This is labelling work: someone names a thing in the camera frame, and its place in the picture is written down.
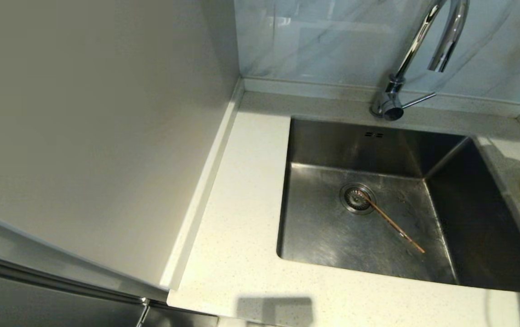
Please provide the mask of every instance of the metal handle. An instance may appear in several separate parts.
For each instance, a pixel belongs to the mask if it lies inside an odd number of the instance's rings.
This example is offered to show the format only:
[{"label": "metal handle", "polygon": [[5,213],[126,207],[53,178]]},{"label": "metal handle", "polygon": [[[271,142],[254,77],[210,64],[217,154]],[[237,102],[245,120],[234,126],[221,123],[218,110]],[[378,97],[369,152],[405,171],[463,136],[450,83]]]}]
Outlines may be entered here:
[{"label": "metal handle", "polygon": [[416,105],[422,101],[426,101],[427,99],[431,99],[433,97],[436,96],[436,93],[430,93],[429,95],[424,95],[423,97],[419,98],[419,99],[415,99],[414,101],[411,101],[411,102],[408,102],[406,104],[404,104],[403,106],[401,106],[401,109],[405,109],[405,108],[408,108],[412,105]]}]

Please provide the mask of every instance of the countertop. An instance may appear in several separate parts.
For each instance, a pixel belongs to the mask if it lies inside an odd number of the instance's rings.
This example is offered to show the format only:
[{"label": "countertop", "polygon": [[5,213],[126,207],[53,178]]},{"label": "countertop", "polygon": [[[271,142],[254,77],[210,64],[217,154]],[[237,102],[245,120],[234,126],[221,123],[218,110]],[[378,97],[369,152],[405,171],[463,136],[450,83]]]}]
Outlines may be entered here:
[{"label": "countertop", "polygon": [[170,306],[284,326],[520,326],[517,292],[278,257],[291,116],[471,136],[520,227],[516,119],[412,107],[400,120],[385,122],[363,102],[247,92]]}]

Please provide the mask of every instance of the sink basin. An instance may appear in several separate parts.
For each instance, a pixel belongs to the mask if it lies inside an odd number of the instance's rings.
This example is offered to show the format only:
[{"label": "sink basin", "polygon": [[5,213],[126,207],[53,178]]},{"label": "sink basin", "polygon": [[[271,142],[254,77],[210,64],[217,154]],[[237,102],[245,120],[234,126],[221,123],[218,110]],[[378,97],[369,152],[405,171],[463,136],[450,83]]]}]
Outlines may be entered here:
[{"label": "sink basin", "polygon": [[[358,189],[416,241],[402,238]],[[520,292],[520,232],[469,137],[293,119],[277,253]]]}]

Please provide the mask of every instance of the chrome faucet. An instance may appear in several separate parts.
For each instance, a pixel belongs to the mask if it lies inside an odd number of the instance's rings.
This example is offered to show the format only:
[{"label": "chrome faucet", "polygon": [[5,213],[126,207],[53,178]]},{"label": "chrome faucet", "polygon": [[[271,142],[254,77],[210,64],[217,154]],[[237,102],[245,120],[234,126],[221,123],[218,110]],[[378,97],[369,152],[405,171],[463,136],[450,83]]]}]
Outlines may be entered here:
[{"label": "chrome faucet", "polygon": [[[464,28],[464,23],[466,22],[466,15],[468,15],[468,4],[470,0],[450,1],[450,16],[445,25],[440,44],[436,48],[436,52],[434,53],[432,61],[428,67],[429,70],[434,70],[435,72],[444,71],[445,66],[448,64],[448,60],[450,60],[452,52],[458,43],[458,39],[460,38],[460,34]],[[430,99],[436,95],[436,93],[431,93],[421,97],[420,99],[402,105],[399,98],[399,91],[405,83],[404,76],[407,69],[414,59],[415,54],[418,52],[418,49],[420,49],[420,45],[422,44],[422,41],[424,41],[433,21],[436,19],[440,9],[442,9],[446,2],[447,0],[433,0],[428,13],[426,13],[424,17],[424,21],[422,21],[422,25],[418,29],[418,33],[416,33],[414,40],[411,43],[410,49],[407,54],[405,54],[405,58],[397,70],[397,73],[389,75],[389,83],[387,84],[385,91],[378,93],[373,105],[370,107],[370,112],[373,116],[385,118],[386,120],[397,120],[403,116],[405,108]]]}]

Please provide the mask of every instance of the drain strainer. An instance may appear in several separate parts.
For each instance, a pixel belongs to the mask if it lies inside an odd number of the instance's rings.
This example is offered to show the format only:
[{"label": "drain strainer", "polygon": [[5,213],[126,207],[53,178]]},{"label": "drain strainer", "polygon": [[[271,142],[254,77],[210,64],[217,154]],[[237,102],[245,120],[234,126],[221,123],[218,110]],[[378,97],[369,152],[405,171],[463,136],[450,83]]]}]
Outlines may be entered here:
[{"label": "drain strainer", "polygon": [[339,198],[341,199],[343,207],[357,215],[366,215],[374,210],[363,198],[363,195],[367,196],[371,202],[377,204],[373,191],[361,183],[346,184],[341,188],[341,192],[339,192]]}]

